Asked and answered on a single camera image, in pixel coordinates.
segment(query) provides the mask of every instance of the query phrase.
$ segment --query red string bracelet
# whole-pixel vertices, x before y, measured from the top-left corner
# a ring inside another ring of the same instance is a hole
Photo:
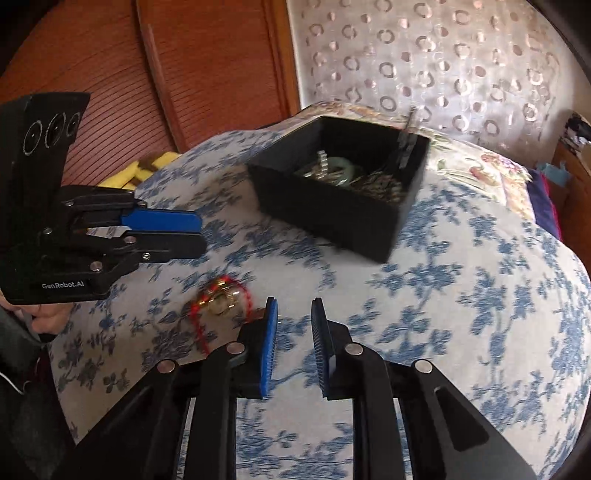
[[[209,355],[211,350],[209,349],[209,345],[207,343],[207,339],[205,337],[205,328],[199,322],[199,317],[201,316],[201,310],[207,306],[207,304],[215,297],[216,293],[224,288],[227,288],[229,285],[235,285],[240,290],[242,290],[245,301],[246,301],[246,311],[245,311],[245,323],[249,323],[252,319],[252,296],[248,289],[242,285],[237,280],[230,278],[228,275],[222,275],[210,286],[204,289],[203,293],[197,298],[196,301],[191,303],[191,310],[190,310],[190,318],[193,326],[195,327],[195,334],[201,349],[205,355]]]

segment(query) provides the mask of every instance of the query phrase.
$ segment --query wooden cabinet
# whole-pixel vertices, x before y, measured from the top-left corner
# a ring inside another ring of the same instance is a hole
[[[62,0],[0,77],[0,103],[90,92],[63,182],[97,184],[146,154],[287,118],[295,78],[285,0]]]
[[[559,166],[562,161],[572,175],[560,212],[563,242],[591,273],[591,170],[559,141],[552,163]]]

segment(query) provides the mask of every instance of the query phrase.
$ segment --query jewelry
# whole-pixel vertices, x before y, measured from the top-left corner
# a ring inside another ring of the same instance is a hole
[[[318,162],[295,173],[306,178],[329,183],[336,187],[349,185],[355,175],[355,166],[346,158],[329,157],[324,150],[318,152]]]
[[[203,290],[197,300],[191,303],[189,316],[195,327],[197,341],[205,355],[210,354],[209,345],[205,338],[205,327],[199,322],[201,312],[204,308],[214,315],[220,316],[238,304],[238,298],[244,294],[246,301],[245,320],[249,323],[252,319],[252,297],[248,289],[240,282],[230,278],[228,275],[222,275],[215,279],[207,288]]]
[[[374,171],[366,177],[355,180],[351,188],[360,194],[391,205],[399,203],[404,198],[402,183],[383,171]]]

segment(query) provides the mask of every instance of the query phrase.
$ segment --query pink fabric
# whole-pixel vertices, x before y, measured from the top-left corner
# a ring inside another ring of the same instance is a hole
[[[542,175],[542,182],[544,183],[544,190],[546,191],[546,195],[550,198],[550,185],[548,185],[548,179],[545,175]],[[556,207],[554,206],[554,202],[550,199],[550,203],[552,204],[552,215],[554,215],[554,221],[556,223],[556,229],[558,230],[558,240],[562,241],[562,229],[560,228],[560,221],[558,219],[558,212],[556,211]]]

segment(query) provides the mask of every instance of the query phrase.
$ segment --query bed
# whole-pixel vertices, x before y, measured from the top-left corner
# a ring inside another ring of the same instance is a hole
[[[203,358],[186,304],[226,273],[247,285],[256,307],[275,296],[281,316],[272,396],[239,405],[238,478],[351,477],[350,404],[325,402],[317,386],[309,318],[317,296],[354,340],[387,359],[431,359],[549,478],[588,401],[591,283],[571,250],[532,222],[527,171],[421,130],[433,136],[429,171],[398,246],[378,265],[258,211],[244,162],[320,115],[404,120],[323,102],[269,128],[213,137],[138,186],[151,207],[197,209],[208,251],[144,264],[107,300],[75,307],[51,347],[74,438],[159,360]],[[465,158],[473,178],[458,173]],[[236,338],[240,318],[202,322],[215,348]]]

